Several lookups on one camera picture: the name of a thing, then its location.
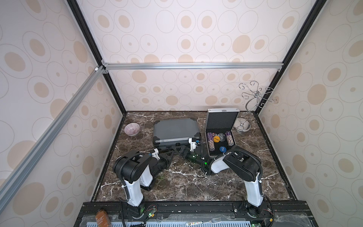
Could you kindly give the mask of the dark grey poker case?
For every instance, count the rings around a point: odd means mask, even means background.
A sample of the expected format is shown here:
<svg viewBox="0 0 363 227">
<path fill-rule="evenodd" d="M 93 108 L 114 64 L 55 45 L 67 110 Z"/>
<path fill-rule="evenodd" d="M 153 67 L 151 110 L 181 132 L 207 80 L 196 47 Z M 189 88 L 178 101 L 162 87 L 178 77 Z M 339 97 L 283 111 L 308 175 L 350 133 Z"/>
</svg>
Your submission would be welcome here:
<svg viewBox="0 0 363 227">
<path fill-rule="evenodd" d="M 155 148 L 173 145 L 190 145 L 189 138 L 201 142 L 196 120 L 191 118 L 162 120 L 154 123 L 153 145 Z"/>
</svg>

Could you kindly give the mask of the silver aluminium poker case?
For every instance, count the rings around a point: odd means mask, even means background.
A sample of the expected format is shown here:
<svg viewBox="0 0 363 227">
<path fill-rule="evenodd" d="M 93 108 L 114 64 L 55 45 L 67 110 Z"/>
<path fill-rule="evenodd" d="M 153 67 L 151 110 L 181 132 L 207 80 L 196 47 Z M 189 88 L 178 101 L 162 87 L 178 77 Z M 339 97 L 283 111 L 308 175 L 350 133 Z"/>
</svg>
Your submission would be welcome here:
<svg viewBox="0 0 363 227">
<path fill-rule="evenodd" d="M 238 108 L 213 108 L 208 110 L 205 134 L 210 157 L 222 155 L 236 144 L 232 128 L 239 112 Z"/>
</svg>

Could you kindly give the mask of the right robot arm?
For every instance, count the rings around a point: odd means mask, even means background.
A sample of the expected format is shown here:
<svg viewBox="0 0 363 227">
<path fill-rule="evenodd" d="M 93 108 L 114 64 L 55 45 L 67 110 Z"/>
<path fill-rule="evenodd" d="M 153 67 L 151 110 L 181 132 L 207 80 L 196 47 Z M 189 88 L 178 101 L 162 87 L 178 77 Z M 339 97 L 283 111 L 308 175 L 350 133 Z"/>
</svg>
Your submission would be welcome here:
<svg viewBox="0 0 363 227">
<path fill-rule="evenodd" d="M 233 170 L 244 180 L 247 202 L 255 208 L 261 206 L 263 202 L 261 181 L 263 169 L 259 157 L 234 145 L 229 150 L 221 146 L 221 155 L 207 159 L 202 155 L 202 146 L 199 145 L 198 140 L 190 138 L 189 143 L 189 145 L 172 146 L 172 150 L 182 158 L 199 164 L 201 170 L 208 176 L 225 169 Z"/>
</svg>

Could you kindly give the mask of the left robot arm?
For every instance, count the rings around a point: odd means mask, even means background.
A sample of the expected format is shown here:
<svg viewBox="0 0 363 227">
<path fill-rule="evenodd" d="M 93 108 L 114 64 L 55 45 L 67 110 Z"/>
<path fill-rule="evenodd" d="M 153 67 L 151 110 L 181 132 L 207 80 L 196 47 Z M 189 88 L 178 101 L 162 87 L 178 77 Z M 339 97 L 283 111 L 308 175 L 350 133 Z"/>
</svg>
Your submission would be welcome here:
<svg viewBox="0 0 363 227">
<path fill-rule="evenodd" d="M 169 168 L 173 157 L 173 150 L 161 154 L 158 149 L 150 152 L 132 150 L 115 161 L 113 172 L 121 180 L 127 203 L 136 213 L 142 213 L 145 209 L 141 189 L 150 191 L 157 175 Z"/>
</svg>

